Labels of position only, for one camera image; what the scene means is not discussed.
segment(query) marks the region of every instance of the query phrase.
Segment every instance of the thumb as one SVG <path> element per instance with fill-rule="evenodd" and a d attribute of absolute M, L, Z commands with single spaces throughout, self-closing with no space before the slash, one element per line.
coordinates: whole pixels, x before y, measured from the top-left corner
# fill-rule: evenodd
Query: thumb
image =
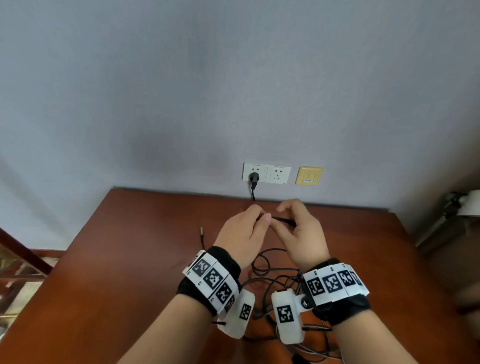
<path fill-rule="evenodd" d="M 253 227 L 253 232 L 250 239 L 263 242 L 265 234 L 267 233 L 268 227 L 270 226 L 271 222 L 272 222 L 272 214 L 262 215 L 260 220 L 258 220 L 255 223 L 255 226 Z"/>
<path fill-rule="evenodd" d="M 278 220 L 272 220 L 272 229 L 278 235 L 282 243 L 287 246 L 290 242 L 295 239 L 292 233 L 287 229 L 287 227 Z"/>

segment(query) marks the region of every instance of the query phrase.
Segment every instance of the yellow wall plate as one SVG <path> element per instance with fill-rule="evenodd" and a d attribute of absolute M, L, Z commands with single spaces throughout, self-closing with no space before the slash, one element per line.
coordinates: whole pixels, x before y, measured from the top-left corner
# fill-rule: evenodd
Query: yellow wall plate
<path fill-rule="evenodd" d="M 324 169 L 321 167 L 300 167 L 295 184 L 315 186 L 320 180 L 323 171 Z"/>

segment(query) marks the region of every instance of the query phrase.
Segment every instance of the cable connector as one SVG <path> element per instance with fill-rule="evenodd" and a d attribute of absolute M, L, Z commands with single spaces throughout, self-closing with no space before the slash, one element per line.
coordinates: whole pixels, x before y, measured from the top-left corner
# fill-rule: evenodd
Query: cable connector
<path fill-rule="evenodd" d="M 253 193 L 253 190 L 255 187 L 257 187 L 258 180 L 260 179 L 260 175 L 257 172 L 252 172 L 250 173 L 250 176 L 248 176 L 248 179 L 250 180 L 251 183 L 251 188 L 252 188 L 252 200 L 255 201 L 255 194 Z"/>

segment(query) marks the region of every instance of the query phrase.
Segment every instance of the electrical outlet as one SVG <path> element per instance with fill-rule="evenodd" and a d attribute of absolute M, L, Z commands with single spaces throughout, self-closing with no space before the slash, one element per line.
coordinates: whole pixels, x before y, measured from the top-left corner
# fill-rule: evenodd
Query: electrical outlet
<path fill-rule="evenodd" d="M 287 184 L 290 167 L 268 165 L 265 182 Z"/>
<path fill-rule="evenodd" d="M 243 164 L 242 179 L 244 181 L 249 181 L 248 177 L 250 176 L 250 173 L 257 172 L 260 176 L 258 182 L 265 182 L 265 176 L 267 175 L 267 167 L 268 164 L 254 164 L 245 162 Z"/>

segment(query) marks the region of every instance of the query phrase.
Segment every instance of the left hand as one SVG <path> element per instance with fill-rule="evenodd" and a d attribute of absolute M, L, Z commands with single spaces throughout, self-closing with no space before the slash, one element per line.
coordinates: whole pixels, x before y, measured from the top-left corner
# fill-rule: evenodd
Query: left hand
<path fill-rule="evenodd" d="M 266 214 L 258 205 L 251 205 L 227 220 L 214 245 L 225 249 L 244 269 L 260 251 L 271 221 L 272 214 Z"/>

